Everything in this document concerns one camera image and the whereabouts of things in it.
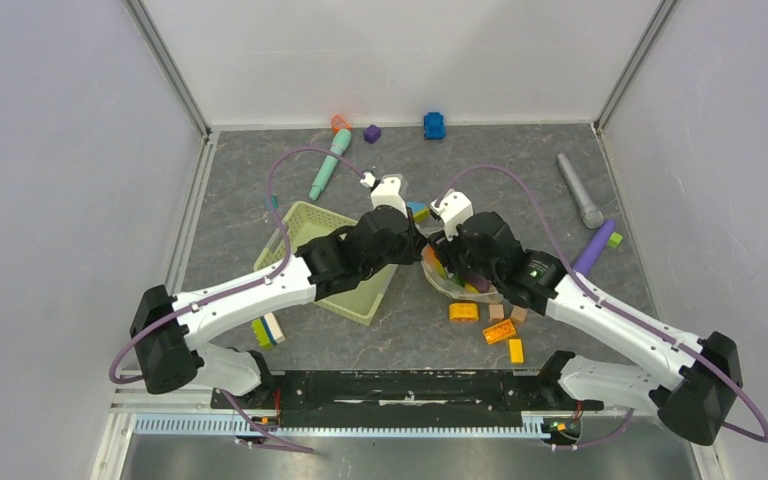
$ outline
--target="gray marble tabletop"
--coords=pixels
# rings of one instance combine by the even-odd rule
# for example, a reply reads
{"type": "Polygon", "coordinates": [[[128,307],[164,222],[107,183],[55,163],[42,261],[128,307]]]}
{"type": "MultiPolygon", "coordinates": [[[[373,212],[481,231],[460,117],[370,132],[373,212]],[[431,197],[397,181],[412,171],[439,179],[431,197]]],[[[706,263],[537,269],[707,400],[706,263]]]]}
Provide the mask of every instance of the gray marble tabletop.
{"type": "MultiPolygon", "coordinates": [[[[219,136],[184,290],[207,287],[252,271],[275,227],[264,207],[267,167],[284,151],[300,145],[328,147],[329,130],[223,132],[219,136]]],[[[607,164],[587,125],[504,125],[448,127],[443,140],[423,138],[421,127],[385,128],[367,144],[354,131],[347,156],[377,175],[401,173],[409,182],[408,200],[428,202],[459,171],[476,163],[504,165],[535,190],[564,253],[574,259],[593,234],[581,222],[555,164],[565,153],[575,165],[606,218],[617,221],[626,239],[606,249],[590,279],[619,299],[652,314],[651,301],[630,232],[617,201],[607,164]]],[[[276,174],[282,212],[307,198],[323,155],[305,153],[276,174]]],[[[524,248],[552,252],[534,209],[519,187],[494,172],[475,173],[457,188],[476,211],[494,210],[513,229],[524,248]]],[[[360,218],[369,210],[369,194],[346,168],[338,167],[320,207],[360,218]]],[[[370,326],[362,326],[315,305],[276,313],[287,340],[266,351],[273,370],[402,368],[538,368],[555,350],[572,350],[599,361],[623,357],[583,332],[529,312],[518,328],[525,365],[512,365],[504,342],[487,345],[481,330],[489,326],[486,308],[473,324],[453,324],[451,300],[428,285],[420,265],[398,267],[370,326]]],[[[249,324],[216,339],[220,346],[258,349],[249,324]]]]}

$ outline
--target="green block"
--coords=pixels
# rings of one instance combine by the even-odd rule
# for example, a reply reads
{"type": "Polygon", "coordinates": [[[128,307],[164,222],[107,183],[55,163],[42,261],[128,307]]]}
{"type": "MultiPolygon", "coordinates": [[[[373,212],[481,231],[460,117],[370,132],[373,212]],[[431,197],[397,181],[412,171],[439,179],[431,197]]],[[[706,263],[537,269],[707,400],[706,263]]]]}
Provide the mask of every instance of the green block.
{"type": "Polygon", "coordinates": [[[611,248],[617,248],[620,242],[622,242],[622,235],[617,232],[612,233],[611,237],[608,238],[608,246],[611,248]]]}
{"type": "Polygon", "coordinates": [[[252,322],[252,330],[254,330],[254,336],[257,337],[257,343],[261,348],[272,348],[272,342],[269,341],[269,334],[266,333],[266,326],[263,325],[263,317],[258,318],[252,322]]]}

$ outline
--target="purple cube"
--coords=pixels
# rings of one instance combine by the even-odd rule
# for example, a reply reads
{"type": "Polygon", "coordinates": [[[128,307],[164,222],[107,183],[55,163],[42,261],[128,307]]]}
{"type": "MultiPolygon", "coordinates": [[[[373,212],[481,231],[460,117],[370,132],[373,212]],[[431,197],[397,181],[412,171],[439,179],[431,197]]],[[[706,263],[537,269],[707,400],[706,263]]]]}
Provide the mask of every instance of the purple cube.
{"type": "Polygon", "coordinates": [[[363,139],[367,143],[375,143],[379,138],[381,138],[381,129],[375,125],[370,125],[363,131],[363,139]]]}

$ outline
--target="white backdrop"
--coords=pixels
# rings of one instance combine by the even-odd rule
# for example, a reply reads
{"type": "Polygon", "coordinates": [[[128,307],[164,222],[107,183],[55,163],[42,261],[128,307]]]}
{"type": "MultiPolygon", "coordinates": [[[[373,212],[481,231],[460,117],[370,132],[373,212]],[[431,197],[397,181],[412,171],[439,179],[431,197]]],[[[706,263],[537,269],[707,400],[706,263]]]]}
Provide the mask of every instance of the white backdrop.
{"type": "MultiPolygon", "coordinates": [[[[768,416],[768,3],[679,3],[606,143],[663,319],[731,336],[768,416]]],[[[733,478],[768,478],[768,445],[720,439],[733,478]]]]}
{"type": "Polygon", "coordinates": [[[199,142],[122,2],[0,2],[0,479],[89,476],[199,142]]]}
{"type": "Polygon", "coordinates": [[[215,126],[591,121],[657,0],[145,0],[215,126]]]}

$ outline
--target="green basket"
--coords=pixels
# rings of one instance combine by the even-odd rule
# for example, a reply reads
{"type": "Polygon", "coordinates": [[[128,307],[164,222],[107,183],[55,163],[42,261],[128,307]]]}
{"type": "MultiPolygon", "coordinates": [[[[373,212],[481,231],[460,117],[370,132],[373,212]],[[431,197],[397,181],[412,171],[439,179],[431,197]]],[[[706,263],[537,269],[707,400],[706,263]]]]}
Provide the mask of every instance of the green basket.
{"type": "MultiPolygon", "coordinates": [[[[351,218],[305,202],[294,203],[284,217],[284,224],[287,225],[287,231],[290,233],[290,245],[293,252],[299,248],[299,245],[304,245],[313,238],[328,235],[339,227],[355,225],[356,223],[357,221],[351,218]]],[[[266,244],[266,248],[257,257],[254,269],[260,270],[283,257],[284,242],[281,241],[281,233],[275,230],[269,243],[266,244]]],[[[368,326],[372,323],[372,317],[375,316],[395,271],[395,265],[388,265],[374,277],[360,282],[358,288],[330,296],[316,302],[316,304],[337,315],[368,326]]]]}

